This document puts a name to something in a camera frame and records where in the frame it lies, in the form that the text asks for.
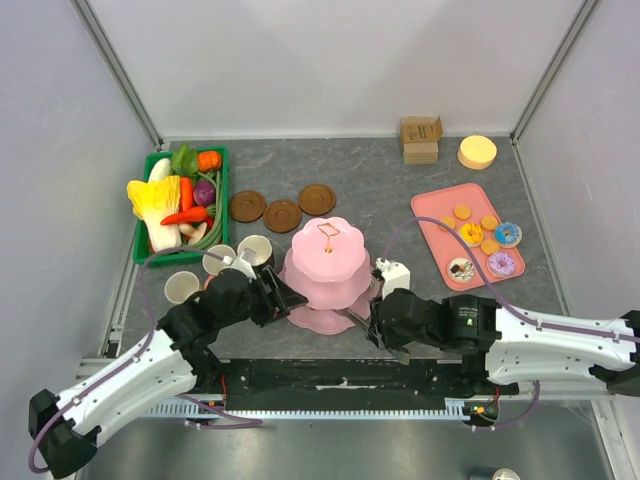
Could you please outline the pink three-tier cake stand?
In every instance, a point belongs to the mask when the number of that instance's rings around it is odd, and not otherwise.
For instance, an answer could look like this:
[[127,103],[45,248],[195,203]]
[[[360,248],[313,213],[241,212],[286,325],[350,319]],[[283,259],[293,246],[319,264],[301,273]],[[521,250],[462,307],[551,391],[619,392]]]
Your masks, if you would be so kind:
[[307,298],[288,315],[291,324],[325,336],[352,328],[353,321],[338,312],[360,312],[372,295],[363,233],[342,217],[308,221],[293,236],[280,278]]

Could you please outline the white chocolate drizzle donut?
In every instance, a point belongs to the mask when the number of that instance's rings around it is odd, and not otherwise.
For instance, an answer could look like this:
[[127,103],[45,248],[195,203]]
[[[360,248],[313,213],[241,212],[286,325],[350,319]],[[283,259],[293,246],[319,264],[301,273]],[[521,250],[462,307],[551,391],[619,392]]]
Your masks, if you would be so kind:
[[447,266],[449,278],[457,284],[470,283],[475,277],[475,272],[474,263],[467,257],[454,258]]

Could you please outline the metal tongs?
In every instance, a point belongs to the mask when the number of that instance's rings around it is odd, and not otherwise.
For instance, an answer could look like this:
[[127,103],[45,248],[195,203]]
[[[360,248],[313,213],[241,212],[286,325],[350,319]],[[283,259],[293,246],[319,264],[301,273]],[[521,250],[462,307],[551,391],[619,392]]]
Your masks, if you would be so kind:
[[408,365],[411,361],[410,353],[406,349],[393,349],[384,344],[381,333],[377,330],[377,327],[371,323],[371,320],[364,319],[353,310],[347,308],[340,311],[342,316],[345,316],[351,320],[354,324],[358,325],[366,335],[366,338],[370,340],[379,350],[384,350],[389,353],[395,360],[402,364]]

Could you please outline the yellow donut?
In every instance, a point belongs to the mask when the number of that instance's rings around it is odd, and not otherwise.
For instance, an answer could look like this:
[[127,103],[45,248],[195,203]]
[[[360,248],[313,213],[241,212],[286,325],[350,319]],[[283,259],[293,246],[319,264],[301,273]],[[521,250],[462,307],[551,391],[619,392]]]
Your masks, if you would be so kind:
[[459,231],[459,236],[469,247],[478,247],[484,241],[484,230],[480,224],[468,222],[463,224]]

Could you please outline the purple donut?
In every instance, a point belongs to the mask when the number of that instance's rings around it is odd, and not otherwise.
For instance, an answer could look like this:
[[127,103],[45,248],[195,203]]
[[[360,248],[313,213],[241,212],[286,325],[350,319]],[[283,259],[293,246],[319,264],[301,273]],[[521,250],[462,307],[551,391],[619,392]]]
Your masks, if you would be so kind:
[[502,251],[492,253],[487,259],[487,266],[492,275],[501,278],[513,275],[516,270],[513,256]]

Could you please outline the blue donut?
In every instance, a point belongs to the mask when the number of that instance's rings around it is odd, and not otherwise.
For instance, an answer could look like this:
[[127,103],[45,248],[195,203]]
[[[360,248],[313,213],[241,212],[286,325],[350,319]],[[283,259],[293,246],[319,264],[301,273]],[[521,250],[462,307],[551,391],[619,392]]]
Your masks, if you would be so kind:
[[521,228],[513,222],[500,223],[493,232],[495,241],[502,248],[514,248],[522,239]]

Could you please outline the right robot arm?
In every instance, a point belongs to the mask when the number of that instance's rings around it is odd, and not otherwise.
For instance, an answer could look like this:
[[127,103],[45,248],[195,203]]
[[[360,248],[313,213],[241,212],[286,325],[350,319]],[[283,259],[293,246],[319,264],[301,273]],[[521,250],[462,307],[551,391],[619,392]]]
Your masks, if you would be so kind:
[[381,294],[370,304],[369,337],[403,351],[420,343],[462,356],[458,381],[477,394],[491,386],[599,381],[607,392],[639,394],[639,313],[589,320],[514,307],[496,297],[424,300],[410,291],[410,271],[377,260]]

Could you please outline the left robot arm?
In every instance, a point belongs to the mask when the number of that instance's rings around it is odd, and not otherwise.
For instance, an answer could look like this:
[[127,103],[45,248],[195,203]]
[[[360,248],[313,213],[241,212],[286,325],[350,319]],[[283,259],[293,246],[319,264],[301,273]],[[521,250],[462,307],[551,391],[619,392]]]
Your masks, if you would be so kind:
[[119,358],[58,394],[43,389],[30,399],[31,472],[68,477],[147,409],[193,389],[212,391],[221,362],[210,346],[222,329],[246,320],[265,326],[308,302],[269,265],[254,268],[248,256],[223,264],[205,289],[152,320]]

